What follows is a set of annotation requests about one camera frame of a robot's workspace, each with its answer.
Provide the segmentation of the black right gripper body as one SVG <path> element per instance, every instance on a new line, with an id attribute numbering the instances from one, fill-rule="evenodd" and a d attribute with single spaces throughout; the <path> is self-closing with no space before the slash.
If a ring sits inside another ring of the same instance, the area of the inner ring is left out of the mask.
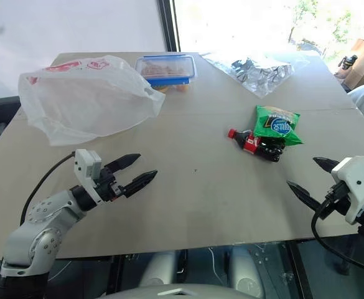
<path id="1" fill-rule="evenodd" d="M 334 211 L 345 216 L 350 207 L 349 192 L 345 182 L 339 181 L 334 184 L 325 195 L 325 201 L 317 210 L 319 216 L 329 216 Z"/>

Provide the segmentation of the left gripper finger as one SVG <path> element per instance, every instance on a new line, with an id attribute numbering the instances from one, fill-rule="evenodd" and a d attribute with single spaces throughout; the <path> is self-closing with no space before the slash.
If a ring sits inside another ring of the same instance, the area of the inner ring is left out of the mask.
<path id="1" fill-rule="evenodd" d="M 129 184 L 123 186 L 122 191 L 125 197 L 130 197 L 147 186 L 156 176 L 157 170 L 142 173 L 134 178 Z"/>
<path id="2" fill-rule="evenodd" d="M 123 170 L 129 166 L 131 166 L 141 155 L 139 153 L 126 154 L 108 164 L 105 165 L 105 168 L 108 168 L 112 173 Z"/>

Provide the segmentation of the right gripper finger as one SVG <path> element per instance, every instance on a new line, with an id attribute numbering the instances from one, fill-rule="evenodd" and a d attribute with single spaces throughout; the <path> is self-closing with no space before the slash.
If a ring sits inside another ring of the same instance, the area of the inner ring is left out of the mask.
<path id="1" fill-rule="evenodd" d="M 320 166 L 325 172 L 332 173 L 332 170 L 339 164 L 338 161 L 325 158 L 325 157 L 313 157 L 314 162 Z"/>
<path id="2" fill-rule="evenodd" d="M 306 189 L 292 181 L 287 181 L 287 184 L 301 202 L 303 202 L 314 212 L 317 211 L 317 209 L 320 207 L 320 202 L 311 197 L 310 193 Z"/>

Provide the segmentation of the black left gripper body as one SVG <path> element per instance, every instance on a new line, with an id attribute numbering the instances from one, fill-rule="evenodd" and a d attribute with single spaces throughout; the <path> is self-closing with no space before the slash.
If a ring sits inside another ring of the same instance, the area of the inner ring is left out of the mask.
<path id="1" fill-rule="evenodd" d="M 124 195 L 123 187 L 117 185 L 116 178 L 110 168 L 104 167 L 100 170 L 99 177 L 94 179 L 95 191 L 105 201 L 114 201 Z"/>

